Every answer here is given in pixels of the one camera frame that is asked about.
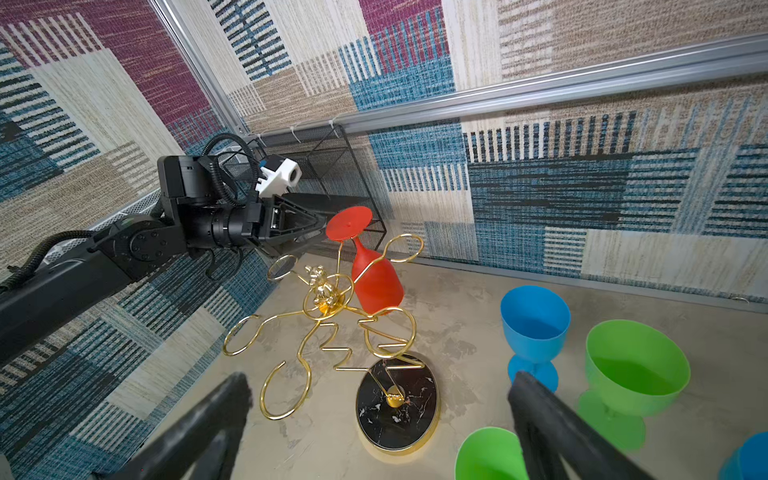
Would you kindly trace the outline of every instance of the plastic cup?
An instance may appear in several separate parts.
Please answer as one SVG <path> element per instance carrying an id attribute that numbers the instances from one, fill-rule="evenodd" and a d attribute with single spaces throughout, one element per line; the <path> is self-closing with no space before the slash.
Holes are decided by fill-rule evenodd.
<path id="1" fill-rule="evenodd" d="M 558 371 L 551 361 L 565 344 L 571 311 L 556 293 L 526 285 L 510 290 L 502 299 L 504 336 L 515 351 L 509 361 L 509 379 L 518 371 L 531 373 L 552 392 L 557 390 Z"/>
<path id="2" fill-rule="evenodd" d="M 609 409 L 656 415 L 675 401 L 689 380 L 683 351 L 648 325 L 608 320 L 587 335 L 587 382 Z"/>
<path id="3" fill-rule="evenodd" d="M 758 433 L 726 460 L 718 480 L 768 478 L 768 432 Z"/>
<path id="4" fill-rule="evenodd" d="M 456 480 L 528 480 L 518 436 L 498 427 L 474 431 L 458 450 Z"/>

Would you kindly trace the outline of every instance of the black marble base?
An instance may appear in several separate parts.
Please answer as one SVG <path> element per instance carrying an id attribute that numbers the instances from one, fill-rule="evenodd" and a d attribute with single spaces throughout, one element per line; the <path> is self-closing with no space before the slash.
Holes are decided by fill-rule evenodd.
<path id="1" fill-rule="evenodd" d="M 413 355 L 404 356 L 417 359 Z M 405 363 L 398 359 L 379 360 L 371 371 L 385 388 L 389 388 L 392 382 L 384 368 L 398 364 Z M 393 453 L 415 450 L 419 440 L 434 429 L 433 422 L 437 422 L 439 398 L 435 377 L 428 366 L 390 370 L 390 373 L 406 394 L 406 402 L 396 409 L 389 406 L 384 392 L 367 373 L 357 389 L 357 423 L 366 438 L 382 450 Z"/>

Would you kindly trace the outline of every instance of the gold rim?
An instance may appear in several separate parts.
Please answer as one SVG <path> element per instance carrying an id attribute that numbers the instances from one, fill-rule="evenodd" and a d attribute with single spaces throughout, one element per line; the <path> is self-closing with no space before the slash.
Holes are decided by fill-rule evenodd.
<path id="1" fill-rule="evenodd" d="M 424 360 L 418 359 L 414 355 L 411 355 L 411 356 L 413 358 L 417 359 L 418 361 L 420 361 L 421 363 L 424 363 Z M 362 379 L 360 380 L 360 386 L 362 386 L 362 382 L 365 381 L 365 379 L 366 379 L 366 377 L 363 376 Z M 365 437 L 366 440 L 368 440 L 368 443 L 371 444 L 373 447 L 375 447 L 377 451 L 384 452 L 387 455 L 393 455 L 393 456 L 408 455 L 408 454 L 411 454 L 411 453 L 415 452 L 416 450 L 419 450 L 432 437 L 432 434 L 435 433 L 435 430 L 437 429 L 437 424 L 438 424 L 438 422 L 440 420 L 440 388 L 438 388 L 438 386 L 437 386 L 437 380 L 435 379 L 435 374 L 434 373 L 432 373 L 432 379 L 435 380 L 435 392 L 437 393 L 437 400 L 436 400 L 436 402 L 437 402 L 436 405 L 437 406 L 435 408 L 435 416 L 432 417 L 432 422 L 429 424 L 429 427 L 427 427 L 426 431 L 424 431 L 422 436 L 420 436 L 418 440 L 416 440 L 411 445 L 408 445 L 405 448 L 402 448 L 402 449 L 385 449 L 385 448 L 377 445 L 376 443 L 374 443 L 373 440 L 371 440 L 370 437 L 368 437 L 368 435 L 366 435 L 365 431 L 362 429 L 362 426 L 360 426 L 360 418 L 357 417 L 357 415 L 355 415 L 355 417 L 357 417 L 356 423 L 357 423 L 358 430 L 362 433 L 362 436 Z M 357 387 L 357 394 L 355 395 L 355 411 L 357 410 L 357 397 L 360 394 L 360 386 Z"/>

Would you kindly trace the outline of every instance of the cup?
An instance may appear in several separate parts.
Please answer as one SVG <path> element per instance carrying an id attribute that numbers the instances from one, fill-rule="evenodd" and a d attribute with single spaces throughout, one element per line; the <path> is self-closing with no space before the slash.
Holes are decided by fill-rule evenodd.
<path id="1" fill-rule="evenodd" d="M 690 364 L 662 332 L 632 320 L 608 320 L 587 335 L 589 390 L 579 415 L 619 449 L 645 443 L 643 417 L 663 412 L 690 381 Z"/>
<path id="2" fill-rule="evenodd" d="M 556 293 L 540 286 L 519 286 L 502 299 L 504 336 L 515 351 L 507 368 L 514 383 L 519 371 L 531 373 L 552 392 L 558 371 L 552 365 L 565 344 L 571 311 Z"/>
<path id="3" fill-rule="evenodd" d="M 458 450 L 456 480 L 528 480 L 518 436 L 498 427 L 475 430 Z"/>
<path id="4" fill-rule="evenodd" d="M 726 460 L 717 480 L 758 480 L 768 478 L 768 432 L 744 442 Z"/>

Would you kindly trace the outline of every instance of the robotic arm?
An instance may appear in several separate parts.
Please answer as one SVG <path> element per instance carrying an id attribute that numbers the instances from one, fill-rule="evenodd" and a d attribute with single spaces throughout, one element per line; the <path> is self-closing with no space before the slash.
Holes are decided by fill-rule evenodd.
<path id="1" fill-rule="evenodd" d="M 217 136 L 209 146 L 232 137 Z M 281 163 L 277 156 L 267 160 L 276 166 Z M 249 161 L 254 162 L 252 155 Z M 0 284 L 0 365 L 99 301 L 167 268 L 184 253 L 193 258 L 210 254 L 206 274 L 221 282 L 240 265 L 226 278 L 214 279 L 215 250 L 237 251 L 242 261 L 243 249 L 256 248 L 276 257 L 304 251 L 325 238 L 321 234 L 325 215 L 279 195 L 260 198 L 258 176 L 245 199 L 234 198 L 230 191 L 237 191 L 235 180 L 220 169 L 215 157 L 161 157 L 157 170 L 161 198 L 150 215 L 129 215 L 98 232 L 54 235 L 33 250 L 24 266 L 9 267 L 12 276 Z M 87 239 L 38 268 L 57 242 L 77 237 Z"/>

